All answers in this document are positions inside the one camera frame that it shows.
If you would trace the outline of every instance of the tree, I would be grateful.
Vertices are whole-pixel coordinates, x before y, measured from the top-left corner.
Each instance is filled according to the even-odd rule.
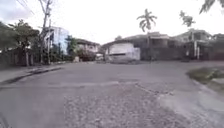
[[[122,39],[121,36],[117,36],[117,37],[115,38],[115,40],[121,40],[121,39]]]
[[[9,26],[0,22],[0,50],[8,50],[16,47],[16,41],[13,40],[15,32]]]
[[[59,44],[52,44],[52,47],[50,49],[50,58],[52,62],[57,62],[57,61],[61,61],[61,48],[60,48],[60,43]]]
[[[183,11],[180,11],[180,18],[183,20],[183,25],[186,25],[187,27],[191,27],[194,23],[196,23],[192,16],[186,15]]]
[[[142,29],[143,32],[145,32],[145,29],[147,30],[147,44],[150,47],[150,52],[151,52],[151,57],[152,59],[152,46],[150,46],[150,41],[149,41],[149,31],[151,30],[151,22],[155,23],[155,19],[157,19],[156,16],[152,15],[152,12],[148,12],[148,9],[145,9],[145,14],[141,15],[137,18],[137,20],[141,19],[139,22],[139,27]]]
[[[224,8],[224,0],[205,0],[204,4],[201,7],[200,14],[202,12],[208,12],[212,7],[212,5],[217,1],[220,3],[222,8]]]
[[[192,16],[186,15],[186,13],[183,11],[180,11],[180,18],[183,20],[183,25],[186,25],[188,28],[191,27],[194,23],[196,23],[193,20]],[[194,33],[193,32],[191,32],[189,39],[191,41],[194,41]]]
[[[66,38],[66,41],[67,41],[67,53],[73,60],[76,55],[76,50],[77,50],[76,39],[73,38],[72,36],[68,36]]]
[[[19,20],[19,22],[15,23],[14,25],[9,24],[9,26],[11,26],[11,28],[15,31],[14,39],[17,41],[17,45],[22,50],[22,52],[25,53],[26,65],[29,66],[28,48],[31,46],[32,38],[39,35],[39,31],[34,30],[23,20]]]

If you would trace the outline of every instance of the white house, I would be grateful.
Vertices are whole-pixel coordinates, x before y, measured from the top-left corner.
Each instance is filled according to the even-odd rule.
[[[108,61],[140,60],[140,49],[125,40],[118,40],[107,44],[105,57]]]
[[[66,38],[69,35],[69,31],[61,27],[53,27],[53,26],[50,28],[50,30],[51,31],[49,31],[45,36],[46,47],[48,45],[52,46],[52,44],[60,45],[61,50],[65,54],[67,54]]]

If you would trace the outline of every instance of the palm tree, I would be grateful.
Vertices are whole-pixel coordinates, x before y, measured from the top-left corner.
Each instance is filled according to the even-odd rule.
[[[139,27],[142,29],[143,32],[145,32],[145,29],[147,30],[147,44],[150,47],[150,41],[149,41],[149,31],[151,30],[151,22],[155,24],[155,19],[157,19],[156,16],[152,15],[152,12],[149,12],[148,9],[145,9],[145,14],[139,16],[137,20],[141,19],[139,22]]]
[[[188,16],[186,15],[185,12],[183,11],[180,11],[180,18],[183,20],[183,25],[186,25],[188,28],[191,27],[194,23],[196,23],[194,20],[193,20],[193,17],[192,16]],[[193,37],[193,33],[191,33],[191,40],[193,41],[194,40],[194,37]]]
[[[208,12],[216,1],[218,1],[222,8],[224,8],[224,0],[205,0],[204,4],[201,7],[200,14],[202,12]]]

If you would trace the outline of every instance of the sky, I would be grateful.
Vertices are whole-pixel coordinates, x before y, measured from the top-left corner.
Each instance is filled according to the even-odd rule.
[[[24,19],[34,28],[43,24],[38,0],[0,0],[0,20],[15,23]],[[147,8],[157,16],[152,32],[174,36],[188,30],[179,17],[181,10],[193,16],[195,29],[211,34],[224,33],[224,11],[218,3],[208,13],[199,15],[204,0],[53,0],[52,25],[67,29],[73,37],[100,44],[113,41],[118,35],[143,34],[136,18]]]

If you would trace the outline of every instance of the asphalt road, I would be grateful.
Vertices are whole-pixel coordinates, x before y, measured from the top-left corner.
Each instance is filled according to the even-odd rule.
[[[185,72],[224,63],[67,64],[0,90],[12,128],[224,128],[224,101]]]

